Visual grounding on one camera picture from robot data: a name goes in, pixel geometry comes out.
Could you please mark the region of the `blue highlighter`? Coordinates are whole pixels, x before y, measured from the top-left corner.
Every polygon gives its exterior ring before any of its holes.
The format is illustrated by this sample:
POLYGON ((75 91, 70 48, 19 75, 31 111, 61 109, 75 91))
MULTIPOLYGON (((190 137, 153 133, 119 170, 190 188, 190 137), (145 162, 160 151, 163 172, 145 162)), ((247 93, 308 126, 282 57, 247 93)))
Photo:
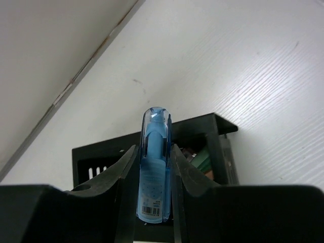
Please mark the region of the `blue highlighter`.
POLYGON ((145 223, 166 222, 171 211, 171 115, 152 107, 143 115, 137 217, 145 223))

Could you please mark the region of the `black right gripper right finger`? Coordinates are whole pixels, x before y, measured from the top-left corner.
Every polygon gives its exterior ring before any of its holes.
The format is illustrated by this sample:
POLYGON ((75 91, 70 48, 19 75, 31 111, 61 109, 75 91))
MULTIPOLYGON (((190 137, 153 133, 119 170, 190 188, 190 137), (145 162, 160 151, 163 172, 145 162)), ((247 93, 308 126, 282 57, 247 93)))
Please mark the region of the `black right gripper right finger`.
POLYGON ((175 242, 323 242, 323 192, 314 186, 226 186, 171 149, 175 242))

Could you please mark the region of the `pink highlighter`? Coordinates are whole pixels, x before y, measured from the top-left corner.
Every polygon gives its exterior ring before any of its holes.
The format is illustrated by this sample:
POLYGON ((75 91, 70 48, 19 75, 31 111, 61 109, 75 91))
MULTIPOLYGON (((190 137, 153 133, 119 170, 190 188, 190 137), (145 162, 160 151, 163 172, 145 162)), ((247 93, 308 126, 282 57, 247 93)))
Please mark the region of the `pink highlighter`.
POLYGON ((191 162, 196 156, 196 153, 191 148, 183 148, 182 153, 189 162, 191 162))

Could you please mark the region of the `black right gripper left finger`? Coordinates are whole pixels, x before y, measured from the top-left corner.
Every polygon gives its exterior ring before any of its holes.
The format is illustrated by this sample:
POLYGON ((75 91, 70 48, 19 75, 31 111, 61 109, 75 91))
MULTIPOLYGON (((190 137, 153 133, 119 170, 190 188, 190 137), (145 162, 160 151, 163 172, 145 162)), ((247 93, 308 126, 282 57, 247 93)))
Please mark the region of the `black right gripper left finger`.
POLYGON ((71 191, 1 187, 1 242, 133 242, 139 149, 71 191))

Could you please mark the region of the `orange highlighter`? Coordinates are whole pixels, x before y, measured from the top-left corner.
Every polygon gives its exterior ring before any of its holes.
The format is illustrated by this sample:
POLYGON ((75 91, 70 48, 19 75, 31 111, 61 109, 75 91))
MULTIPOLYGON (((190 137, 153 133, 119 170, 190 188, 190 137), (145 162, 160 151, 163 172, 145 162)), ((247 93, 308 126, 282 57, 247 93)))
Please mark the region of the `orange highlighter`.
POLYGON ((208 177, 209 179, 214 180, 213 170, 209 170, 209 171, 204 172, 204 175, 206 177, 208 177))

